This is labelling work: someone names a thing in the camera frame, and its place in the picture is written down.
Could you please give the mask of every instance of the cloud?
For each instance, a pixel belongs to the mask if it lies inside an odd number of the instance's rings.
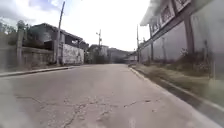
[[[16,21],[20,19],[27,20],[27,18],[19,11],[19,8],[13,0],[1,0],[0,16]]]

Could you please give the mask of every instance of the white wall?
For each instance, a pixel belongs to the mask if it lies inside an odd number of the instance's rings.
[[[101,46],[101,55],[103,55],[104,57],[108,56],[108,46]]]
[[[63,57],[64,64],[83,64],[84,51],[82,49],[63,44]]]
[[[224,1],[213,0],[191,16],[195,49],[208,43],[213,53],[214,75],[224,76]]]
[[[164,59],[163,45],[166,59],[177,60],[182,55],[183,49],[187,49],[186,29],[184,22],[168,31],[154,42],[154,59]]]

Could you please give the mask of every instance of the utility pole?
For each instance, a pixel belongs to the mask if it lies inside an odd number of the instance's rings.
[[[61,9],[61,15],[59,19],[59,25],[58,25],[58,34],[57,34],[57,43],[56,43],[56,62],[57,65],[59,65],[59,44],[60,44],[60,34],[61,34],[61,21],[62,21],[62,15],[64,12],[64,7],[65,7],[65,1],[63,2],[62,9]]]
[[[100,32],[97,33],[97,35],[99,35],[99,46],[100,46],[100,42],[102,41],[102,39],[101,39],[101,29],[100,29]]]
[[[98,55],[99,55],[100,54],[100,50],[101,50],[100,49],[101,48],[100,47],[100,45],[101,45],[100,42],[102,41],[102,38],[101,38],[101,29],[100,29],[100,32],[99,33],[96,33],[96,34],[99,36],[99,44],[98,44]]]
[[[139,62],[139,37],[138,37],[138,25],[137,25],[137,62]]]

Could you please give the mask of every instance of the building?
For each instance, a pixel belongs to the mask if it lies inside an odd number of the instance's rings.
[[[97,45],[97,44],[93,44],[89,47],[88,49],[88,57],[89,57],[89,61],[90,63],[98,63],[96,62],[96,56],[100,57],[101,59],[103,59],[102,61],[104,62],[100,62],[100,63],[106,63],[108,61],[108,46],[105,45]]]
[[[137,60],[138,60],[138,57],[137,57],[137,52],[132,52],[132,53],[129,53],[126,57],[125,57],[125,62],[127,64],[135,64],[137,63]]]
[[[224,73],[223,0],[150,0],[141,22],[151,38],[140,48],[144,61],[175,61],[183,51],[211,53],[214,74]]]
[[[31,27],[38,35],[40,42],[44,43],[48,50],[54,51],[54,62],[57,56],[57,33],[58,28],[50,24],[43,23]],[[64,30],[60,33],[60,42],[58,45],[58,59],[62,64],[83,64],[84,51],[89,44],[85,43],[81,37],[72,35]]]
[[[122,61],[122,59],[124,59],[129,54],[130,52],[122,51],[116,48],[109,48],[108,50],[108,57],[111,63],[118,63],[119,61]]]

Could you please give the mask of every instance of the street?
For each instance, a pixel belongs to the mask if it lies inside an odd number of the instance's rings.
[[[0,128],[220,128],[127,65],[0,79]]]

